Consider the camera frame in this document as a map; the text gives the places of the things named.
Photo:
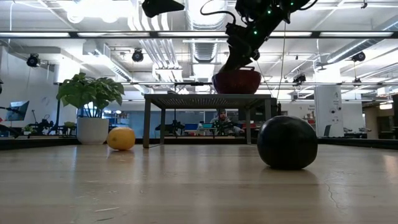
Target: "red bowl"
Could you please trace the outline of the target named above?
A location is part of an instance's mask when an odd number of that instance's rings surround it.
[[[211,78],[218,94],[255,94],[261,74],[252,70],[221,72]]]

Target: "man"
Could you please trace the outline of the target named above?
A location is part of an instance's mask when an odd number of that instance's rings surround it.
[[[213,118],[210,123],[214,123],[215,121],[219,121],[220,124],[228,123],[231,122],[229,118],[226,115],[226,110],[225,109],[218,109],[217,110],[217,117]],[[229,133],[244,133],[244,131],[236,126],[233,126],[232,129],[224,129],[224,133],[229,134]]]

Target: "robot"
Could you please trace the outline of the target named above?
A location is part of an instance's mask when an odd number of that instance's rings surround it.
[[[239,70],[250,64],[252,60],[258,60],[260,57],[259,47],[268,40],[280,22],[285,21],[290,24],[291,13],[307,10],[318,0],[314,0],[309,6],[304,7],[309,1],[237,0],[235,10],[241,16],[246,27],[236,25],[235,16],[228,11],[201,12],[202,15],[227,13],[234,17],[234,21],[226,25],[225,33],[228,35],[229,56],[219,72]],[[142,8],[148,17],[154,17],[164,12],[183,10],[184,6],[173,0],[145,0],[142,3]]]

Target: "white planter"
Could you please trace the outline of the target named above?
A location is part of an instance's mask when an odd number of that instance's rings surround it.
[[[77,140],[86,145],[104,144],[108,136],[109,120],[102,118],[78,118]]]

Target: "metal table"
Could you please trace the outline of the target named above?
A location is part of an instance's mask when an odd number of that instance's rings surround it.
[[[239,94],[217,94],[217,95],[176,95],[176,94],[146,94],[144,111],[144,148],[149,148],[150,128],[150,106],[159,107],[162,112],[160,116],[160,143],[164,144],[166,109],[246,109],[246,138],[251,143],[250,132],[250,109],[265,103],[265,117],[272,117],[272,105],[276,105],[276,99],[270,95],[239,95]]]

